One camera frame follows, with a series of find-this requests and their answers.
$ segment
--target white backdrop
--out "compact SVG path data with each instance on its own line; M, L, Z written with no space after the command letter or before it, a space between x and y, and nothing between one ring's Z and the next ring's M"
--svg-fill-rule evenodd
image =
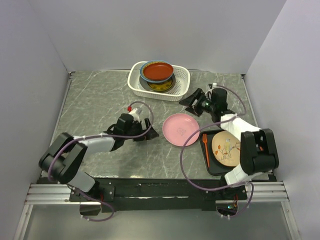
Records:
M303 240L320 239L320 1L288 0L245 77Z
M285 0L29 0L68 71L166 60L246 73Z
M50 144L68 72L27 0L0 1L0 239L11 240Z

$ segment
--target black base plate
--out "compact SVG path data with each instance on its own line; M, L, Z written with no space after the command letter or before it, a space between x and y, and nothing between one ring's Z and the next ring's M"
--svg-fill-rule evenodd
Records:
M201 209L216 211L216 200L246 200L245 187L228 188L226 191L206 192L199 190L185 179L143 179L143 178L96 178L105 202L116 211L129 210L180 210ZM205 188L220 187L219 180L194 179L195 184ZM87 202L78 193L70 195L71 202ZM103 213L110 209L102 206Z

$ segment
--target blue bowl rim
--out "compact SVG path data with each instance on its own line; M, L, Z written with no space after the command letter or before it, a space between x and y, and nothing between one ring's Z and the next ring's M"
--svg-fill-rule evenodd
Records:
M163 82L169 80L169 79L172 77L172 75L174 74L174 73L172 73L170 77L168 77L168 78L165 79L165 80L161 80L161 81L152 81L152 80L149 80L148 78L146 78L146 77L144 76L144 74L143 74L143 72L142 72L142 69L144 69L144 66L145 66L145 65L150 64L150 63L152 63L152 62L163 62L163 63L166 63L166 64L171 65L169 62L163 61L163 60L147 61L147 62L146 62L145 64L143 64L143 65L141 66L141 68L140 68L140 76L141 76L145 81L147 81L147 82L149 82L149 83L152 83L152 84L160 84L160 83L163 83Z

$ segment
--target black tray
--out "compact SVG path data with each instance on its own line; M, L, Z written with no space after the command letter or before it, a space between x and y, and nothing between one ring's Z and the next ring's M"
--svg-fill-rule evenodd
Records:
M224 131L223 129L208 130L208 131L200 132L200 135L199 135L199 142L201 145L206 170L208 171L208 173L210 173L213 176L224 175L224 174L230 172L234 168L233 166L222 165L220 162L218 162L214 153L212 152L212 148L211 148L212 139L214 138L214 136L217 133L220 133L223 131ZM204 142L202 141L203 134L206 134L206 138L207 138L207 147L208 147L210 168L208 167L208 164L207 164L206 146L205 146Z

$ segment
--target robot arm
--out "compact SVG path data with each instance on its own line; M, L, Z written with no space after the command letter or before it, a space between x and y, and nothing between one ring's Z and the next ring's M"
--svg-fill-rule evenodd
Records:
M236 115L228 109L225 89L214 88L209 96L198 88L179 103L187 107L186 111L198 117L203 112L209 113L214 123L229 120ZM270 129L260 129L240 117L218 127L230 132L241 142L240 164L224 176L227 185L250 181L279 166L275 137Z
M137 136L144 133L142 122L139 115L141 108L134 108L129 113L123 113L117 120L116 124L111 125L102 135L117 135L117 136ZM146 129L150 126L148 118L144 119ZM134 142L151 140L158 137L159 134L151 128L145 135L139 138L133 138ZM57 153L69 142L78 138L66 132L60 134L52 143L46 153L39 161L39 166L42 170L48 172L49 167L57 155ZM101 137L88 140L80 140L71 144L59 156L51 172L52 177L62 184L74 186L89 195L95 197L99 193L99 183L87 173L79 171L79 167L84 157L99 153L110 152L120 148L126 139L120 137Z

